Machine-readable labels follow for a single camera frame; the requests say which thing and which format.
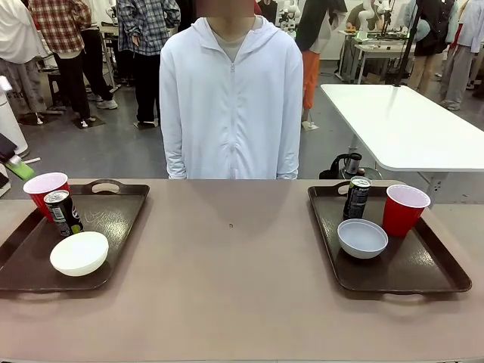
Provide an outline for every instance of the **black soda can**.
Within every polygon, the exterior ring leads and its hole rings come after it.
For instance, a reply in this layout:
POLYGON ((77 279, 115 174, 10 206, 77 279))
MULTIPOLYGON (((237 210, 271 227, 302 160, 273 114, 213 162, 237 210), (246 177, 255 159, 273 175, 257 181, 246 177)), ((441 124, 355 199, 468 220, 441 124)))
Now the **black soda can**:
POLYGON ((61 236, 69 237, 82 232, 84 226, 69 191, 52 191, 44 197, 44 202, 61 236))
POLYGON ((349 183, 348 198, 343 210, 344 219, 362 218, 366 201, 370 194, 371 180, 364 176, 354 176, 349 183))

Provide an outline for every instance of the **tray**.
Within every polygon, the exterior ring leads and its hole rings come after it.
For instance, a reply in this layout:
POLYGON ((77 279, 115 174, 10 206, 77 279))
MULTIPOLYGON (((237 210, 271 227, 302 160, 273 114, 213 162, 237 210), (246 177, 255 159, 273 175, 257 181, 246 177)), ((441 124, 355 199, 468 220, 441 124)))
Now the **tray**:
MULTIPOLYGON (((356 259, 340 247, 337 228, 343 221, 344 182, 311 187, 309 199, 338 283, 351 291, 431 294, 457 293, 472 287, 469 276, 423 219, 405 238, 390 237, 388 247, 374 259, 356 259)), ((371 187, 364 219, 381 225, 386 187, 371 187)))
POLYGON ((107 237, 106 262, 98 270, 79 278, 56 271, 50 263, 50 255, 64 238, 55 224, 48 222, 36 209, 0 247, 0 291, 93 290, 109 280, 150 187, 100 179, 87 185, 71 185, 70 190, 84 230, 97 231, 107 237), (116 185, 119 190, 96 193, 93 187, 99 184, 116 185))

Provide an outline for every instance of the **red plastic cup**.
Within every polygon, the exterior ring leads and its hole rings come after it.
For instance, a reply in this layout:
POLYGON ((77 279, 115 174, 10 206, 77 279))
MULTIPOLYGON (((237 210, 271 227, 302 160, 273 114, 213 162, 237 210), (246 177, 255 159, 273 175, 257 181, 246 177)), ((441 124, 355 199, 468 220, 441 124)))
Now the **red plastic cup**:
POLYGON ((53 218, 44 202, 44 197, 51 191, 70 191, 67 183, 67 175, 62 172, 50 172, 30 179, 23 186, 23 191, 28 193, 44 216, 51 222, 53 218))
POLYGON ((386 189, 386 195, 383 229, 389 235, 404 237, 430 205, 430 198, 408 185, 392 185, 386 189))

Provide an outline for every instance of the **orange pants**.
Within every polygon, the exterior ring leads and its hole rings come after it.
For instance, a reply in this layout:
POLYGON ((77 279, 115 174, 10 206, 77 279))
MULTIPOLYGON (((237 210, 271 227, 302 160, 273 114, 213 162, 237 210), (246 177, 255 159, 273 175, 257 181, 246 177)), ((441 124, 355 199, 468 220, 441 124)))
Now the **orange pants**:
POLYGON ((315 101, 316 87, 318 87, 319 77, 319 54, 312 51, 302 53, 304 64, 304 98, 302 106, 305 110, 311 110, 315 101))

